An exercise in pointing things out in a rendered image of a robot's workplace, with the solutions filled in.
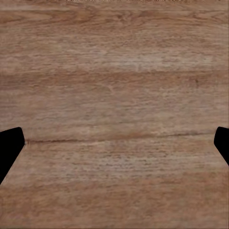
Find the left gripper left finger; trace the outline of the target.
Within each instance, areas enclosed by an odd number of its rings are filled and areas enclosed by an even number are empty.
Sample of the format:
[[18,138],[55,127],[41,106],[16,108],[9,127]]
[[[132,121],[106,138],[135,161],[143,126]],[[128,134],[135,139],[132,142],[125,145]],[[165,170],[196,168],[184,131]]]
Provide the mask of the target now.
[[25,145],[21,127],[0,132],[0,184]]

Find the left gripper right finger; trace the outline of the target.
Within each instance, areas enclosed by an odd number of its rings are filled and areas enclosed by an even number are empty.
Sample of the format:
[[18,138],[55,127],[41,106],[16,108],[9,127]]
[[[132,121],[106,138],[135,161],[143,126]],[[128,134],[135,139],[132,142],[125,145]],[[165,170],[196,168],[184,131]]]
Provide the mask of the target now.
[[215,138],[214,145],[221,153],[227,164],[229,165],[229,129],[224,127],[218,127]]

